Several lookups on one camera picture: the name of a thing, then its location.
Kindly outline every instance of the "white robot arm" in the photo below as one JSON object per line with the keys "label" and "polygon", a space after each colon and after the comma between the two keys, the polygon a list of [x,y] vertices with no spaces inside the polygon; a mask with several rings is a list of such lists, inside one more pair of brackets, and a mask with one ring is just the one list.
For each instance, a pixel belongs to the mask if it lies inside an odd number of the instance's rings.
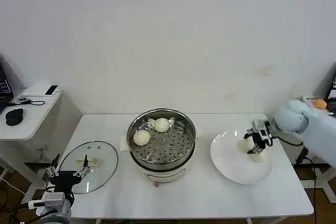
{"label": "white robot arm", "polygon": [[277,130],[293,134],[307,149],[336,167],[336,118],[292,100],[278,109],[271,124]]}
{"label": "white robot arm", "polygon": [[53,192],[45,192],[41,200],[31,200],[28,203],[29,209],[42,208],[38,219],[41,224],[69,224],[71,217],[71,206],[75,201],[72,193],[72,187],[81,182],[81,180],[90,173],[89,162],[85,155],[83,167],[81,170],[59,170],[57,166],[59,155],[52,161],[51,166],[47,168],[47,174],[50,182],[55,185]]}
{"label": "white robot arm", "polygon": [[336,167],[336,118],[322,115],[301,101],[288,101],[270,120],[253,121],[252,128],[244,136],[245,139],[252,136],[254,142],[247,153],[259,154],[267,145],[272,146],[272,139],[279,132],[300,139],[305,148]]}

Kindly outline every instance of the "desk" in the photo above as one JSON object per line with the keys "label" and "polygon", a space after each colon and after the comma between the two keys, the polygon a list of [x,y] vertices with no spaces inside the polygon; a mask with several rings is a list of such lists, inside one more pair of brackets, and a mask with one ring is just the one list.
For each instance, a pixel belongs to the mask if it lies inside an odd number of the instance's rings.
{"label": "desk", "polygon": [[129,152],[119,151],[135,115],[84,115],[63,159],[78,145],[101,140],[118,152],[118,167],[101,188],[75,195],[72,217],[79,219],[184,219],[257,218],[310,215],[313,207],[281,144],[274,140],[270,154],[274,170],[259,185],[244,186],[224,177],[210,156],[212,139],[222,131],[237,130],[243,137],[252,119],[262,114],[189,114],[200,137],[189,162],[192,167],[179,180],[154,187],[142,177]]}
{"label": "desk", "polygon": [[[36,188],[44,187],[45,181],[29,169],[20,157],[11,151],[8,151],[6,142],[26,141],[32,138],[60,95],[61,91],[55,93],[53,97],[31,97],[30,99],[32,100],[44,100],[45,104],[42,106],[33,106],[30,104],[10,106],[5,108],[0,115],[0,158],[10,167],[22,174]],[[15,126],[8,126],[5,119],[6,113],[19,108],[24,109],[22,122]]]}

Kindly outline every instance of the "phone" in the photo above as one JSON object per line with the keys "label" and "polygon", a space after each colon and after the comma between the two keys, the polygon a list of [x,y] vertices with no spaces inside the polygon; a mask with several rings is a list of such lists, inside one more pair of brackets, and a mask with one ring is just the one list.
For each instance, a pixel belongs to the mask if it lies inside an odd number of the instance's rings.
{"label": "phone", "polygon": [[57,88],[58,88],[57,85],[51,85],[50,88],[45,93],[45,95],[53,95]]}

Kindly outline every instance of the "glass pot lid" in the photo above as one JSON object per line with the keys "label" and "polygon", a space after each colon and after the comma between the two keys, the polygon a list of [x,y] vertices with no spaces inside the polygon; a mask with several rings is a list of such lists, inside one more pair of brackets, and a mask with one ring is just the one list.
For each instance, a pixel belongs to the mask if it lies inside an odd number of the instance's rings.
{"label": "glass pot lid", "polygon": [[81,170],[87,155],[90,173],[77,185],[74,194],[87,194],[94,191],[113,176],[118,164],[116,149],[109,143],[93,141],[79,145],[73,149],[62,161],[60,170]]}

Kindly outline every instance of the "white desk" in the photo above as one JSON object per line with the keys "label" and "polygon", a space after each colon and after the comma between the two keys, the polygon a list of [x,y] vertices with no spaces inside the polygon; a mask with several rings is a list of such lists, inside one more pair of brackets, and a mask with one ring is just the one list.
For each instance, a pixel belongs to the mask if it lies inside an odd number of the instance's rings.
{"label": "white desk", "polygon": [[[61,94],[62,92],[59,91],[53,97],[31,97],[32,100],[44,100],[45,104],[42,106],[30,104],[10,106],[5,108],[0,115],[0,158],[37,188],[44,187],[45,181],[29,169],[15,153],[8,151],[6,142],[26,141],[32,138]],[[5,119],[6,113],[19,108],[24,109],[22,122],[18,125],[8,126]]]}
{"label": "white desk", "polygon": [[274,170],[263,183],[244,186],[224,177],[210,156],[212,139],[222,131],[242,136],[262,114],[189,114],[201,132],[181,179],[158,188],[142,177],[129,152],[119,151],[119,138],[135,115],[84,115],[62,159],[78,145],[101,140],[118,151],[113,177],[89,194],[75,195],[72,217],[80,219],[250,218],[310,215],[313,207],[280,143],[270,153]]}

